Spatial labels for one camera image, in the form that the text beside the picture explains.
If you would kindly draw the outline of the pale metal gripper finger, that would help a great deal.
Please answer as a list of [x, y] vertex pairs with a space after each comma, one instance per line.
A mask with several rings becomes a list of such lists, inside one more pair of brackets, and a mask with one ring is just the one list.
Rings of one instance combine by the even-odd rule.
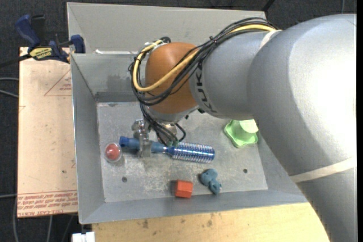
[[143, 138], [146, 134], [145, 122], [143, 119], [136, 120], [131, 126], [131, 129], [135, 139]]
[[145, 135], [139, 136], [140, 149], [137, 153], [139, 158], [149, 158], [151, 156], [152, 142]]

